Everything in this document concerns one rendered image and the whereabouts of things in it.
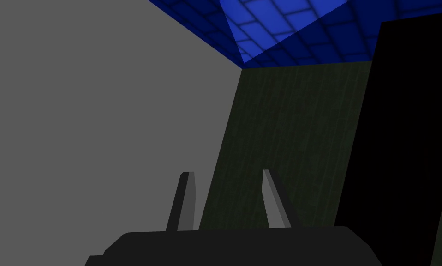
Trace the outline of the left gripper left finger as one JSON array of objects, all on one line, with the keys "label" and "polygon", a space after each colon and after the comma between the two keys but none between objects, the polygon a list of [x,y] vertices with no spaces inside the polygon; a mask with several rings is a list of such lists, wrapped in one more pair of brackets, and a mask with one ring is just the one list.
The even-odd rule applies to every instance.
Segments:
[{"label": "left gripper left finger", "polygon": [[194,230],[196,195],[194,172],[182,172],[179,177],[166,231]]}]

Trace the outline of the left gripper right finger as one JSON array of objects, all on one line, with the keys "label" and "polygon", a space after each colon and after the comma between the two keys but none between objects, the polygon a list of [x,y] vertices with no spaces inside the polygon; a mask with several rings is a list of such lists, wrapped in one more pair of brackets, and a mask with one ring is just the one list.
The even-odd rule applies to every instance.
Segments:
[{"label": "left gripper right finger", "polygon": [[302,227],[277,171],[263,170],[262,198],[270,228]]}]

